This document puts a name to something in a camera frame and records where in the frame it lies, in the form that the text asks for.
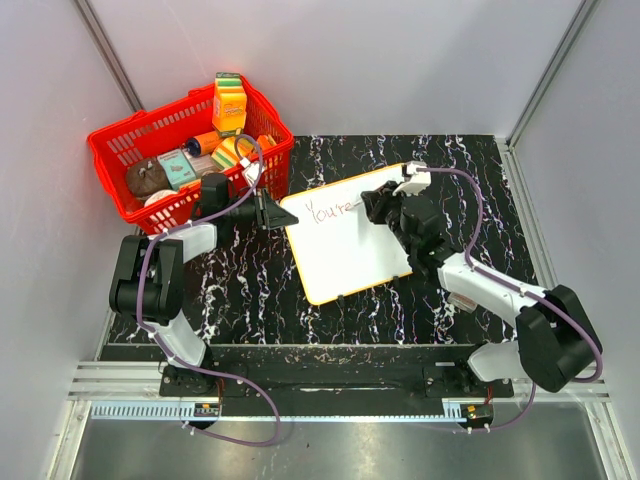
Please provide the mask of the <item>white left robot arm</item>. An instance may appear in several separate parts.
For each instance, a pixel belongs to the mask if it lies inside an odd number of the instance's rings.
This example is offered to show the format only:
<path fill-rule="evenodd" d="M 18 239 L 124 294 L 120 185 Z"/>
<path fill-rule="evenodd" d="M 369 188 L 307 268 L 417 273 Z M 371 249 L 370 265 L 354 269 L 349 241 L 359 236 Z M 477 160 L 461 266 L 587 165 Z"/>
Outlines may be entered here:
<path fill-rule="evenodd" d="M 264 188 L 232 195 L 231 181 L 219 173 L 206 175 L 202 187 L 187 223 L 170 233 L 123 239 L 109 292 L 110 308 L 136 320 L 168 363 L 184 369 L 182 384 L 199 396 L 214 389 L 217 373 L 205 341 L 183 312 L 184 265 L 223 245 L 237 223 L 263 230 L 299 223 Z"/>

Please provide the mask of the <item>red capped whiteboard marker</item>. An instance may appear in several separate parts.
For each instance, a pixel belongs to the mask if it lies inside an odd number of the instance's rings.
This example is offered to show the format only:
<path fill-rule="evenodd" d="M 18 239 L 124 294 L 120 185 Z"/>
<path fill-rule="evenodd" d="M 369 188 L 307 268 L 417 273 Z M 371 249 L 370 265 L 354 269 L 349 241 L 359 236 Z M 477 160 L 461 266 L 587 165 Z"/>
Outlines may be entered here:
<path fill-rule="evenodd" d="M 358 208 L 359 206 L 363 206 L 363 205 L 364 205 L 364 201 L 363 200 L 359 200 L 359 201 L 356 201 L 354 203 L 349 203 L 348 205 L 345 205 L 345 208 L 348 211 L 351 211 L 351 210 L 354 210 L 354 209 Z"/>

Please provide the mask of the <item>yellow framed whiteboard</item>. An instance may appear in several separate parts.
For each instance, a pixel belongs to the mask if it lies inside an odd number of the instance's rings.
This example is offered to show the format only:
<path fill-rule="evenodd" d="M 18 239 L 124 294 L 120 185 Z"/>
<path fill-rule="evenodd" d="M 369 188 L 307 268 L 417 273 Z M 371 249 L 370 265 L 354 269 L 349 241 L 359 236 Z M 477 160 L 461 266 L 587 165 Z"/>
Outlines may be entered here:
<path fill-rule="evenodd" d="M 389 180 L 402 180 L 399 164 L 280 201 L 299 219 L 285 231 L 309 303 L 322 305 L 411 273 L 406 253 L 386 225 L 369 222 L 364 205 L 345 208 Z"/>

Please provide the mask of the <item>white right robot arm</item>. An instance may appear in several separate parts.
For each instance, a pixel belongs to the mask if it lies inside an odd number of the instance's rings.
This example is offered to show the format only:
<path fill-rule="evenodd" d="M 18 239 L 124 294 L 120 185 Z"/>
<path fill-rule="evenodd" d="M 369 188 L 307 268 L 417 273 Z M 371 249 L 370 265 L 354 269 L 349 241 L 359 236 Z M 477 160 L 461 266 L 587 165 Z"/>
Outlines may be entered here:
<path fill-rule="evenodd" d="M 460 392 L 476 396 L 492 381 L 528 378 L 556 393 L 571 381 L 585 381 L 590 364 L 603 366 L 602 345 L 573 290 L 518 282 L 475 262 L 444 238 L 433 203 L 402 192 L 394 181 L 363 192 L 361 199 L 367 219 L 393 233 L 413 273 L 450 298 L 493 313 L 516 333 L 513 341 L 478 347 L 456 369 Z"/>

